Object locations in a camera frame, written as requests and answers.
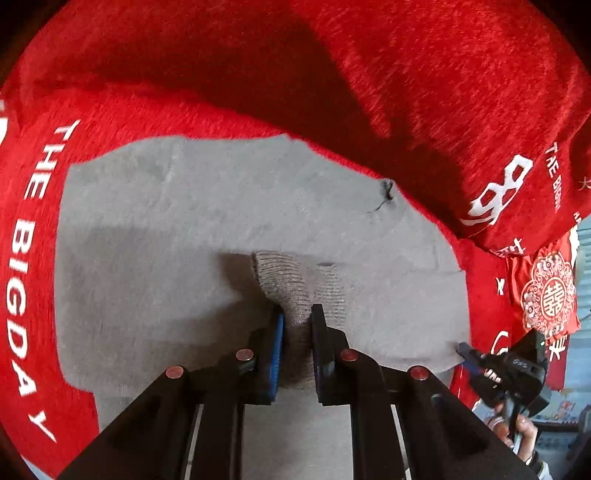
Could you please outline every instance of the red blanket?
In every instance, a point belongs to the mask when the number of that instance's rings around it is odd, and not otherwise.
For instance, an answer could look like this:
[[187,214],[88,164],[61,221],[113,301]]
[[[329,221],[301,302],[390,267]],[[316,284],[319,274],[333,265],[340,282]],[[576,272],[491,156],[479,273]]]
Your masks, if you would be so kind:
[[504,315],[500,257],[537,251],[591,211],[589,83],[525,0],[72,0],[1,90],[6,430],[50,475],[98,432],[55,346],[70,163],[155,135],[302,138],[394,179],[440,225],[466,270],[473,344],[498,350],[523,330]]

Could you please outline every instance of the black metal frame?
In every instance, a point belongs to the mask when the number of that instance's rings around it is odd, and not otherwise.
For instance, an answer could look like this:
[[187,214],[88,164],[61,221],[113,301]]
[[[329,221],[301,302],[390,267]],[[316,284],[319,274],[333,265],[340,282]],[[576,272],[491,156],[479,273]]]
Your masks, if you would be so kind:
[[405,478],[400,441],[415,480],[537,478],[429,370],[381,367],[349,349],[345,334],[326,326],[321,305],[312,307],[311,324],[319,401],[351,405],[356,480]]
[[[536,479],[428,369],[382,367],[350,349],[342,331],[327,327],[321,305],[310,320],[319,401],[350,405],[356,480],[404,479],[401,444],[415,480]],[[196,430],[190,479],[239,480],[244,405],[274,401],[278,372],[269,369],[278,364],[281,332],[277,310],[249,349],[212,368],[169,368],[58,479],[184,478]]]

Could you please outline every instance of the red screw head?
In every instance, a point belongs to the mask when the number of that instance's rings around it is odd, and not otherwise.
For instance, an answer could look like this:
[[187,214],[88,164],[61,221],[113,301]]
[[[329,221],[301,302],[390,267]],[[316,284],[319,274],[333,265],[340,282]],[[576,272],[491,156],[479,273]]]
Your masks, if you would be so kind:
[[250,350],[249,348],[241,348],[236,352],[236,359],[240,360],[241,362],[248,362],[255,356],[255,352]]
[[426,380],[429,378],[429,370],[427,370],[425,367],[411,367],[408,372],[415,380]]
[[341,351],[340,357],[345,362],[355,362],[359,358],[359,354],[351,348],[345,348]]
[[166,376],[172,379],[181,378],[184,373],[184,368],[180,365],[175,365],[173,367],[168,367],[166,369]]

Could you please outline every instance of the red velvet cloth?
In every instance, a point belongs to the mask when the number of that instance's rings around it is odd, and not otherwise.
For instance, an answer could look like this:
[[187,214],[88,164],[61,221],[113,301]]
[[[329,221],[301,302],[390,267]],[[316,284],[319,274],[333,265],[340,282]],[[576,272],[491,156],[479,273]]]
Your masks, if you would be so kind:
[[[485,250],[535,252],[591,210],[589,83],[525,0],[70,1],[1,90],[0,280],[18,278],[27,292],[25,312],[3,314],[28,332],[24,358],[6,342],[0,355],[6,430],[53,476],[97,433],[92,396],[63,381],[55,346],[55,233],[70,163],[156,135],[287,132],[390,177],[452,243],[472,342],[488,351],[516,340],[517,326],[495,280],[506,262]],[[78,119],[68,139],[55,133]],[[44,196],[27,196],[53,144],[65,146]],[[12,248],[18,219],[35,222],[26,253]],[[19,395],[12,362],[34,393]],[[31,422],[41,412],[56,442]]]

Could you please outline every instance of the knitted sock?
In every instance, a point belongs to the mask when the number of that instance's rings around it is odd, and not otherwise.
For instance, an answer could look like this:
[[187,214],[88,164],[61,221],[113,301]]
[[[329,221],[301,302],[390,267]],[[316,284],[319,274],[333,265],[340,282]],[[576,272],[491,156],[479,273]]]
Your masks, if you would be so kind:
[[328,325],[339,328],[345,319],[345,298],[333,264],[317,264],[279,252],[254,252],[252,268],[263,292],[285,314],[283,387],[313,387],[310,309],[321,303]]

